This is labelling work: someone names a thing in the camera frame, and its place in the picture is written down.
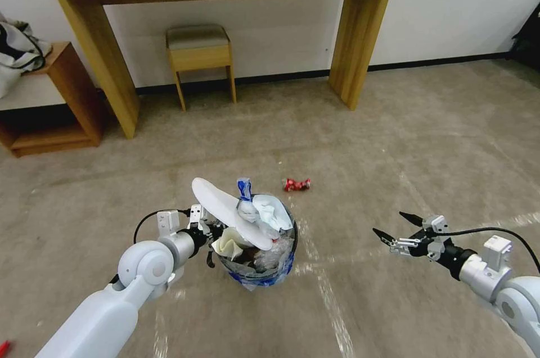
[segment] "crumpled red can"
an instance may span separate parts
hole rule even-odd
[[[9,350],[10,347],[11,347],[11,343],[9,341],[5,341],[0,345],[0,358],[6,355],[7,350]]]
[[[299,191],[299,190],[308,190],[311,186],[311,179],[306,179],[305,181],[295,181],[291,178],[283,180],[283,190],[285,192]]]

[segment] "gray fabric bag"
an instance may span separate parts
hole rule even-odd
[[[20,75],[45,66],[50,43],[33,36],[28,23],[0,14],[0,98],[6,96]]]

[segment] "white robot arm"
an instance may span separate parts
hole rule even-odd
[[[135,330],[141,306],[164,294],[206,243],[202,225],[207,215],[201,205],[193,205],[190,225],[181,230],[178,211],[157,212],[158,240],[129,247],[111,283],[87,297],[36,357],[117,356]]]
[[[492,236],[484,243],[481,256],[471,249],[455,246],[452,235],[477,231],[498,230],[518,237],[540,264],[526,241],[515,233],[498,227],[449,232],[444,216],[422,219],[415,214],[399,212],[415,226],[422,227],[410,238],[396,240],[391,235],[373,229],[379,239],[390,246],[390,252],[411,256],[427,256],[450,271],[450,275],[467,284],[484,304],[508,323],[510,328],[525,340],[536,357],[540,357],[540,278],[520,276],[512,278],[509,257],[512,242]]]

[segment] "floor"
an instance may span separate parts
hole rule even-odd
[[[0,154],[0,339],[33,356],[116,273],[148,212],[185,208],[204,177],[236,178],[290,206],[293,271],[250,293],[206,253],[146,304],[121,357],[527,356],[465,285],[425,259],[390,255],[371,231],[415,228],[398,211],[444,214],[452,229],[511,228],[540,252],[540,75],[478,61],[369,73],[349,111],[326,79],[143,99],[136,138],[112,123],[99,148]],[[311,178],[286,194],[281,180]],[[153,223],[139,238],[153,239]],[[456,240],[480,249],[489,234]],[[518,274],[534,274],[521,245]]]

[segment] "trash can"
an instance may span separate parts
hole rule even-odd
[[[294,241],[292,243],[291,252],[289,254],[284,254],[281,257],[277,268],[268,270],[264,273],[247,272],[247,269],[245,269],[246,267],[244,265],[230,261],[227,258],[218,255],[219,260],[221,261],[225,269],[228,271],[229,275],[233,277],[236,281],[238,281],[247,290],[251,291],[254,290],[256,287],[269,287],[278,283],[282,283],[285,280],[285,277],[293,268],[294,253],[298,244],[298,227],[288,207],[284,204],[283,206],[285,207],[285,210],[287,211],[287,214],[292,221],[292,229],[285,231],[285,233]]]

